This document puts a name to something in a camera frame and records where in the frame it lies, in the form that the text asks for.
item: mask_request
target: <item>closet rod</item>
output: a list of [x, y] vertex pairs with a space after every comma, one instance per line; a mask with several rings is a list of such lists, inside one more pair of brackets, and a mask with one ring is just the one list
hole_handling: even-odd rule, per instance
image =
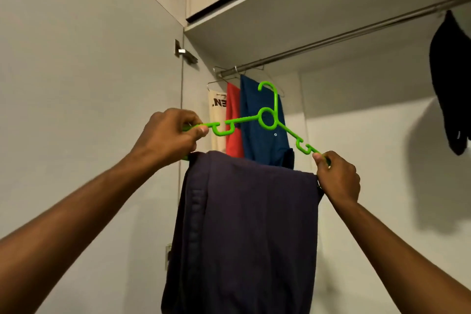
[[305, 52], [315, 50], [315, 49], [320, 49], [321, 47], [325, 47], [325, 46], [333, 45], [335, 43], [339, 43], [342, 41], [350, 40], [350, 39], [353, 39], [354, 37], [366, 35], [366, 34], [369, 34], [378, 30], [385, 29], [390, 26], [399, 25], [410, 20], [419, 19], [421, 17], [427, 16], [430, 14], [435, 14], [441, 11], [445, 11], [445, 10], [454, 8], [456, 6], [466, 4], [467, 2], [470, 2], [470, 1], [471, 0], [444, 0], [438, 3], [426, 6], [425, 8], [414, 10], [413, 12], [409, 12], [406, 14], [396, 16], [394, 18], [386, 19], [386, 20], [383, 20], [383, 21], [380, 21], [371, 25], [360, 27], [358, 29], [348, 31], [346, 33], [339, 34], [334, 37], [329, 37], [324, 40], [316, 41], [315, 43], [308, 43], [307, 45], [300, 46], [300, 47], [297, 47], [295, 49], [288, 50], [285, 52], [277, 53], [276, 55], [269, 56], [264, 59], [260, 59], [258, 61], [249, 62], [244, 65], [234, 66], [227, 70], [219, 71], [219, 72], [216, 72], [216, 76], [219, 76], [221, 78], [231, 76], [240, 72], [247, 71], [251, 68], [256, 68], [259, 66], [267, 65], [269, 63], [284, 60], [289, 57], [299, 55], [301, 53], [305, 53]]

